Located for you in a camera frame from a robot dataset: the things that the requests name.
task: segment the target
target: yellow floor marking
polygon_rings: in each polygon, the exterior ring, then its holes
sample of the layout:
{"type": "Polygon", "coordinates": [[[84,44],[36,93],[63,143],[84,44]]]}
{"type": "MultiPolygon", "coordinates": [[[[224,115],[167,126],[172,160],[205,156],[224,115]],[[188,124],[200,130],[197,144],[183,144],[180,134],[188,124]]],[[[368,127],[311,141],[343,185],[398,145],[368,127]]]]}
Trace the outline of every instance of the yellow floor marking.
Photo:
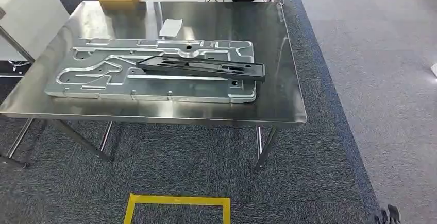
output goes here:
{"type": "Polygon", "coordinates": [[[231,223],[231,204],[229,198],[144,196],[131,193],[129,201],[127,202],[124,224],[130,224],[132,222],[135,203],[222,206],[223,224],[231,223]]]}

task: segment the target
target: aluminum plate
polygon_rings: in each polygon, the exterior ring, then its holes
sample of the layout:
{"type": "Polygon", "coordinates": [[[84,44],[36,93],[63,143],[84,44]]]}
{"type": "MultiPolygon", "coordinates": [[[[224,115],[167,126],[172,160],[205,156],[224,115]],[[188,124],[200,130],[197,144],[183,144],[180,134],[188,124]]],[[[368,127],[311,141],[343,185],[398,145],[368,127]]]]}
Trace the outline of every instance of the aluminum plate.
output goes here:
{"type": "Polygon", "coordinates": [[[254,63],[249,41],[79,39],[45,92],[58,97],[245,103],[256,98],[250,80],[180,76],[147,71],[136,63],[152,56],[254,63]]]}

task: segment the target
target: gray floor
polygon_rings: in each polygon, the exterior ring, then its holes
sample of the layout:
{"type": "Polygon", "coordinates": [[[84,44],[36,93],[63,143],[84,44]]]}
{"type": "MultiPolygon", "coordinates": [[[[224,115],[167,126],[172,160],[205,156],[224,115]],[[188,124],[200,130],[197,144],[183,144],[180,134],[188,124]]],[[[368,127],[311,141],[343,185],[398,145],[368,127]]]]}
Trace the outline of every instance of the gray floor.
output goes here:
{"type": "MultiPolygon", "coordinates": [[[[121,223],[135,192],[229,197],[232,223],[362,223],[377,203],[357,146],[300,0],[286,0],[284,12],[309,120],[280,133],[261,173],[252,127],[117,123],[107,164],[40,120],[17,154],[31,168],[0,167],[0,220],[121,223]]],[[[13,84],[0,86],[4,98],[13,84]]],[[[0,118],[2,154],[23,122],[0,118]]],[[[71,125],[97,142],[105,123],[71,125]]],[[[139,205],[134,219],[220,223],[221,210],[139,205]]]]}
{"type": "Polygon", "coordinates": [[[437,0],[302,0],[381,203],[437,222],[437,0]]]}

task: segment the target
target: metal table leg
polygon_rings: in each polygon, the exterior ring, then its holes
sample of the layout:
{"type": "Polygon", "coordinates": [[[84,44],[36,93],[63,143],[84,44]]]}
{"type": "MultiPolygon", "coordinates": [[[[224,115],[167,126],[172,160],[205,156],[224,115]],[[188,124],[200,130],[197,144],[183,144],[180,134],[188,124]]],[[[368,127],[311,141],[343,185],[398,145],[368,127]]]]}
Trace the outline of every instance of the metal table leg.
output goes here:
{"type": "Polygon", "coordinates": [[[272,127],[270,133],[268,134],[267,141],[265,141],[264,144],[261,139],[261,127],[257,126],[256,131],[257,131],[258,162],[257,165],[255,166],[255,171],[259,172],[261,168],[264,166],[268,154],[270,153],[270,151],[272,151],[273,144],[275,143],[276,138],[278,137],[279,129],[277,127],[272,127]]]}
{"type": "Polygon", "coordinates": [[[106,144],[106,139],[108,138],[109,131],[112,126],[108,124],[108,126],[105,129],[105,134],[103,135],[102,142],[100,143],[100,148],[97,149],[92,145],[88,140],[86,140],[82,135],[77,133],[73,128],[71,128],[69,125],[67,125],[64,121],[59,119],[51,120],[51,122],[58,128],[60,131],[64,132],[65,134],[69,135],[73,140],[80,143],[82,146],[86,147],[89,151],[91,151],[93,154],[95,154],[97,157],[101,158],[104,161],[109,162],[110,158],[104,154],[102,151],[104,149],[104,145],[106,144]]]}
{"type": "Polygon", "coordinates": [[[18,168],[25,168],[27,166],[26,163],[16,161],[12,158],[4,157],[1,154],[0,154],[0,162],[3,162],[4,164],[8,164],[8,165],[11,165],[14,167],[18,167],[18,168]]]}
{"type": "Polygon", "coordinates": [[[12,166],[20,167],[20,168],[24,168],[24,167],[27,166],[26,163],[22,163],[22,162],[19,162],[17,160],[14,160],[12,157],[15,154],[16,149],[20,145],[21,141],[23,140],[24,135],[29,130],[29,127],[32,124],[33,120],[34,120],[33,118],[29,118],[26,121],[26,123],[24,124],[24,126],[21,129],[20,133],[16,137],[14,143],[12,144],[12,147],[9,149],[8,153],[6,154],[6,157],[0,155],[0,161],[1,162],[5,163],[5,164],[10,164],[12,166]]]}

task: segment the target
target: black plastic part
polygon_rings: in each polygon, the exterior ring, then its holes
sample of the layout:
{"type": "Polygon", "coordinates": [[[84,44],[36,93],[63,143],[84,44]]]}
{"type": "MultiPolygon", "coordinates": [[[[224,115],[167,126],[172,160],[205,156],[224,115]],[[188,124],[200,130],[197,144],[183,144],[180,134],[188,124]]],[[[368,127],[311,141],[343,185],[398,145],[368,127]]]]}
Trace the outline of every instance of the black plastic part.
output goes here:
{"type": "Polygon", "coordinates": [[[265,69],[260,63],[228,62],[201,58],[153,56],[137,62],[144,71],[162,71],[183,76],[223,77],[233,80],[264,81],[265,69]],[[255,74],[255,69],[262,74],[255,74]]]}

